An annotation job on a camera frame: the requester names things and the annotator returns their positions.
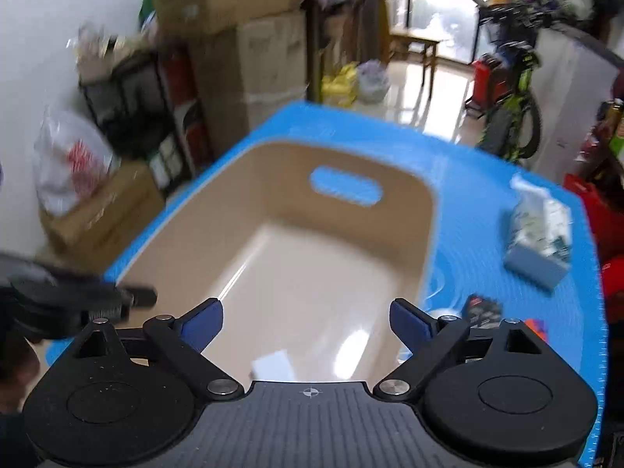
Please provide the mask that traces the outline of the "black remote control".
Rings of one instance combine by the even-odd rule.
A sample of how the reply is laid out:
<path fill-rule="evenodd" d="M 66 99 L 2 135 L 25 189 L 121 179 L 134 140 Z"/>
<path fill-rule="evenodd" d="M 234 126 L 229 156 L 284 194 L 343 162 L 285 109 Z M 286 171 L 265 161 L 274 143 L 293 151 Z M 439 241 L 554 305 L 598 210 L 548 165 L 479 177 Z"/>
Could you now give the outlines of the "black remote control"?
<path fill-rule="evenodd" d="M 471 328 L 497 328 L 502 320 L 503 306 L 494 299 L 472 294 L 462 309 L 462 318 Z"/>

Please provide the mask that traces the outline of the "beige plastic storage bin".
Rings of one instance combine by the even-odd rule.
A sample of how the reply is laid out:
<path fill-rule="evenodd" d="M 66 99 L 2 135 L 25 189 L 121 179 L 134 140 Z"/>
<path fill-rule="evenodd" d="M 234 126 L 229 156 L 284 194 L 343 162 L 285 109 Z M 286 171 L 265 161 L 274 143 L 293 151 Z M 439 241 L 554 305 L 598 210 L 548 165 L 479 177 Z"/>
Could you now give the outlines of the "beige plastic storage bin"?
<path fill-rule="evenodd" d="M 374 385 L 398 363 L 390 303 L 417 302 L 436 196 L 419 176 L 288 142 L 241 152 L 170 203 L 117 277 L 156 290 L 156 314 L 220 300 L 204 356 L 253 380 Z"/>

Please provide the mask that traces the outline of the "brown cardboard box on floor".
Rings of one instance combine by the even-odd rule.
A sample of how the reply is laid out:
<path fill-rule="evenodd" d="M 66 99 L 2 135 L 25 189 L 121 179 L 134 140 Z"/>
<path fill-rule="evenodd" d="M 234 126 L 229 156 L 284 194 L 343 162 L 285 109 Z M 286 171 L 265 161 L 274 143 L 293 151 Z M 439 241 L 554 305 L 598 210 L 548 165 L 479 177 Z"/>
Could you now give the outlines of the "brown cardboard box on floor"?
<path fill-rule="evenodd" d="M 101 274 L 165 207 L 151 170 L 126 162 L 90 199 L 63 216 L 39 211 L 57 255 L 82 271 Z"/>

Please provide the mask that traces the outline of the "blue silicone mat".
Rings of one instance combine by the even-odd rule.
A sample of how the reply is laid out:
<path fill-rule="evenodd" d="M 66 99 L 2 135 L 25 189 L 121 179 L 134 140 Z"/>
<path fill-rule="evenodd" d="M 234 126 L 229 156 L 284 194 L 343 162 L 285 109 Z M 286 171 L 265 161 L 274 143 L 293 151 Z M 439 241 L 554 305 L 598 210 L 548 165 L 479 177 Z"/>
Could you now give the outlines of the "blue silicone mat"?
<path fill-rule="evenodd" d="M 603 408 L 606 326 L 580 201 L 548 186 L 571 210 L 573 247 L 569 273 L 546 291 L 503 263 L 517 168 L 387 122 L 307 104 L 278 112 L 181 195 L 241 152 L 274 142 L 359 155 L 428 183 L 436 196 L 428 275 L 420 299 L 407 301 L 425 313 L 462 313 L 468 296 L 485 296 L 502 304 L 500 325 L 470 325 L 458 365 L 431 379 L 420 397 L 375 397 L 374 386 L 392 370 L 374 385 L 256 379 L 242 385 L 241 398 L 201 401 L 156 365 L 144 337 L 145 321 L 172 315 L 134 313 L 126 328 L 100 320 L 53 363 L 25 405 L 28 434 L 46 465 L 589 465 Z M 545 322 L 548 342 L 525 325 L 529 318 Z M 397 367 L 410 356 L 400 341 Z"/>

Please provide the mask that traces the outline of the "tissue pack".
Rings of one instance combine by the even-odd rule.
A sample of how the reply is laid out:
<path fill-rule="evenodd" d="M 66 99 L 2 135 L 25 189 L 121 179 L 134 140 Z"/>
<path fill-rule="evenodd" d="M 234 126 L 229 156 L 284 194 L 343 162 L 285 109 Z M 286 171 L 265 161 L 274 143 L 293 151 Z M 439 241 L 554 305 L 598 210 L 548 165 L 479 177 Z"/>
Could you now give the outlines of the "tissue pack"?
<path fill-rule="evenodd" d="M 570 208 L 519 173 L 510 187 L 518 202 L 510 218 L 503 263 L 542 289 L 553 291 L 569 273 L 572 254 Z"/>

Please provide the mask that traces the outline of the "white plastic shopping bag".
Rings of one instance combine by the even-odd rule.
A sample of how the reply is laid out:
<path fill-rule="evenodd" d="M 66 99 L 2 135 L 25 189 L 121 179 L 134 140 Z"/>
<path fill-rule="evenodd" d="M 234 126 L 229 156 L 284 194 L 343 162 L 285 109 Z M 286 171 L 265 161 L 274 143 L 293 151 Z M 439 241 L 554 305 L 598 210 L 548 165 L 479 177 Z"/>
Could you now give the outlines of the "white plastic shopping bag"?
<path fill-rule="evenodd" d="M 34 153 L 37 198 L 55 218 L 90 199 L 121 164 L 96 125 L 50 107 L 43 112 Z"/>

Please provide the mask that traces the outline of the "green black bicycle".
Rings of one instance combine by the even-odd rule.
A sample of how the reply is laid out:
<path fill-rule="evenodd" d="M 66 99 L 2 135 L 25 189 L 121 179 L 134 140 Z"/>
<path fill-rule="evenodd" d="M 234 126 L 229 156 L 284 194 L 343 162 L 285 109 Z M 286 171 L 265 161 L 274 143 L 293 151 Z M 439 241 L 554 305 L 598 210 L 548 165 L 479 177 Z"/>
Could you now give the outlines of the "green black bicycle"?
<path fill-rule="evenodd" d="M 541 112 L 531 89 L 541 65 L 534 49 L 535 29 L 526 13 L 513 4 L 480 7 L 495 55 L 508 69 L 511 91 L 486 112 L 477 148 L 518 165 L 532 158 L 541 143 Z"/>

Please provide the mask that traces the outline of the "black metal shelf rack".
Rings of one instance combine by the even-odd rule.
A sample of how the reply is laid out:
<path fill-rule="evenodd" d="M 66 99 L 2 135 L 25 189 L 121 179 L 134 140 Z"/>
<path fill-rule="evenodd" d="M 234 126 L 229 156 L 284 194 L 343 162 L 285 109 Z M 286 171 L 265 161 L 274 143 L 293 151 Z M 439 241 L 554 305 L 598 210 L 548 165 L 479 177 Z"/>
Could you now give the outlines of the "black metal shelf rack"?
<path fill-rule="evenodd" d="M 122 158 L 144 162 L 170 195 L 213 159 L 186 46 L 141 52 L 109 78 L 78 84 L 101 134 Z"/>

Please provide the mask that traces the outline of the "box atop shelf rack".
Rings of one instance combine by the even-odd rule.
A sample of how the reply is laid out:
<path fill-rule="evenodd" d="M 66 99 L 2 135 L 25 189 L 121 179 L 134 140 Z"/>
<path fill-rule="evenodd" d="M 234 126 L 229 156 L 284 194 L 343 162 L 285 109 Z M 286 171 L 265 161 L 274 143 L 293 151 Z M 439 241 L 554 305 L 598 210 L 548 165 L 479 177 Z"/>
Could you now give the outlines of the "box atop shelf rack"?
<path fill-rule="evenodd" d="M 75 57 L 78 80 L 81 83 L 99 82 L 111 77 L 113 71 L 125 61 L 140 53 L 150 52 L 159 38 L 159 26 L 147 24 L 138 34 L 124 36 L 84 23 L 77 35 L 70 38 L 66 48 Z"/>

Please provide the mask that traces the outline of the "red bucket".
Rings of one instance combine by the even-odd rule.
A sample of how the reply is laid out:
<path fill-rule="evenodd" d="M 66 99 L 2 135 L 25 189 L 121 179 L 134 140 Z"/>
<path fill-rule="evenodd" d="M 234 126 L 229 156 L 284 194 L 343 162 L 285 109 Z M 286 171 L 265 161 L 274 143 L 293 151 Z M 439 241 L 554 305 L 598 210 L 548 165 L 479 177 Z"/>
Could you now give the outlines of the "red bucket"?
<path fill-rule="evenodd" d="M 465 107 L 479 113 L 486 113 L 498 99 L 507 95 L 511 88 L 508 69 L 496 56 L 486 53 L 474 63 L 474 88 Z"/>

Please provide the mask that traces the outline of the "grey plastic bag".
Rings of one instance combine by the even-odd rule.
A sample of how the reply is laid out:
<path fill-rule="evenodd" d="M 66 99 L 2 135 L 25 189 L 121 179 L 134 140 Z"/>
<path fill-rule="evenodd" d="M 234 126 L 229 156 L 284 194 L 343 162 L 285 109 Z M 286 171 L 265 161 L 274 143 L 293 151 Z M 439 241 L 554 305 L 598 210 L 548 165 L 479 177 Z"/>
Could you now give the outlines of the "grey plastic bag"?
<path fill-rule="evenodd" d="M 384 100 L 390 81 L 385 66 L 373 59 L 360 64 L 358 71 L 358 99 L 364 104 L 379 104 Z"/>

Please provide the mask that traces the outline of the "yellow oil jug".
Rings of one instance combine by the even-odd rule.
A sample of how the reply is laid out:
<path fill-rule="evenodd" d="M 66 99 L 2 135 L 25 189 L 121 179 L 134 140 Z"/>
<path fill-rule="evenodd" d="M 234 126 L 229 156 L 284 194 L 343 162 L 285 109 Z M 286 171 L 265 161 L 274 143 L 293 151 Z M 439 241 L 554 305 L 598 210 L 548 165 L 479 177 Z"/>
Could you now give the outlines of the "yellow oil jug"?
<path fill-rule="evenodd" d="M 321 79 L 321 102 L 326 106 L 350 108 L 358 96 L 358 64 L 345 64 L 335 75 Z"/>

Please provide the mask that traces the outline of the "large wrapped cardboard box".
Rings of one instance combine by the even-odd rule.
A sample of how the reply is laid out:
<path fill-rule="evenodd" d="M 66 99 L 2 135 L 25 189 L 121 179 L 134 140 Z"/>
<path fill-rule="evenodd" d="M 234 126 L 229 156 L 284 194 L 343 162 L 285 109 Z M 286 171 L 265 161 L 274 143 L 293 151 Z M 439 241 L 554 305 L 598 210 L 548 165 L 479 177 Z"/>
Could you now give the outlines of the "large wrapped cardboard box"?
<path fill-rule="evenodd" d="M 221 156 L 292 101 L 306 98 L 305 15 L 256 19 L 189 43 L 211 148 Z"/>

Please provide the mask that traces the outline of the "wooden stool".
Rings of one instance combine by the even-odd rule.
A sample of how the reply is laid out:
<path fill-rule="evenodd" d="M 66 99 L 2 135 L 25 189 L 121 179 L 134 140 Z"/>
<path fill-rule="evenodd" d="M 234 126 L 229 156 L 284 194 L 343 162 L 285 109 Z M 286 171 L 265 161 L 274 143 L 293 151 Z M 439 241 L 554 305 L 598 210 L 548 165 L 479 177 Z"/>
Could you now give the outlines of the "wooden stool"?
<path fill-rule="evenodd" d="M 420 59 L 423 74 L 429 74 L 429 94 L 433 96 L 435 76 L 438 66 L 438 49 L 441 39 L 419 35 L 407 28 L 392 28 L 389 34 L 389 60 L 401 59 L 408 61 L 416 54 Z"/>

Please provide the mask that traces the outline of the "white refrigerator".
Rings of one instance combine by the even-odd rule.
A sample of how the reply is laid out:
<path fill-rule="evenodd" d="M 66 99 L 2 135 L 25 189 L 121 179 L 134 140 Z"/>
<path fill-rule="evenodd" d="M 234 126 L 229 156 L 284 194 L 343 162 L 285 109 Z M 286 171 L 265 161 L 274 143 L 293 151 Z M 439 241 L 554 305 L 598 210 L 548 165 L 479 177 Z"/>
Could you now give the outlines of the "white refrigerator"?
<path fill-rule="evenodd" d="M 596 122 L 600 105 L 611 99 L 623 58 L 590 35 L 563 24 L 542 28 L 535 51 L 541 65 L 533 73 L 531 86 L 541 112 L 541 144 L 529 168 L 560 183 Z"/>

